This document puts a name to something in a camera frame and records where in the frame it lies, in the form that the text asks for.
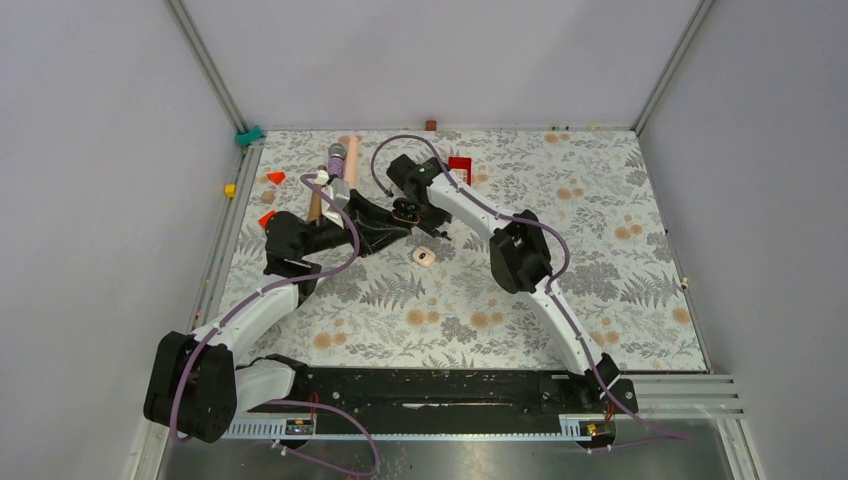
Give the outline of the black earbud case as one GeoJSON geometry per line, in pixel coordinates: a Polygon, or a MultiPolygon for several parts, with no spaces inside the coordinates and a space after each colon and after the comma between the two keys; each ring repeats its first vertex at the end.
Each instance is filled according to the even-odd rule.
{"type": "Polygon", "coordinates": [[[396,198],[390,212],[391,221],[405,228],[413,228],[421,221],[420,205],[410,199],[396,198]]]}

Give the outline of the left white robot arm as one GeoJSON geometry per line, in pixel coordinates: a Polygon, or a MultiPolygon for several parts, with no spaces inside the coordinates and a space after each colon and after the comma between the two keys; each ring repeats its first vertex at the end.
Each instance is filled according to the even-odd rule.
{"type": "Polygon", "coordinates": [[[260,286],[213,322],[190,334],[170,332],[160,341],[143,404],[144,417],[172,434],[212,443],[235,416],[275,400],[296,411],[309,401],[310,385],[288,360],[237,360],[271,326],[296,311],[331,276],[307,256],[349,244],[354,258],[374,254],[410,235],[421,208],[397,199],[379,207],[352,191],[342,211],[307,221],[271,214],[265,225],[266,267],[260,286]]]}

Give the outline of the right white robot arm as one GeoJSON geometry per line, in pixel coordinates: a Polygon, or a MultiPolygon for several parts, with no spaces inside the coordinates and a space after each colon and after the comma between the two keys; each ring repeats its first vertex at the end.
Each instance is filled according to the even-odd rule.
{"type": "Polygon", "coordinates": [[[533,307],[536,318],[564,351],[567,369],[584,376],[573,386],[577,405],[589,412],[607,405],[621,373],[565,300],[551,265],[543,233],[546,226],[536,215],[529,210],[513,215],[499,212],[496,205],[459,184],[435,157],[417,164],[401,155],[390,163],[387,176],[405,200],[419,206],[419,229],[443,236],[442,225],[458,220],[488,242],[495,282],[533,307]]]}

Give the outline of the beige earbud charging case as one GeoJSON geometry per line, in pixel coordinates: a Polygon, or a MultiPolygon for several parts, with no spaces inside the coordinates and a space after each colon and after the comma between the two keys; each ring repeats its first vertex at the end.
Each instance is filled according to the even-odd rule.
{"type": "Polygon", "coordinates": [[[435,253],[424,246],[417,247],[412,253],[413,261],[423,268],[429,268],[436,263],[435,253]]]}

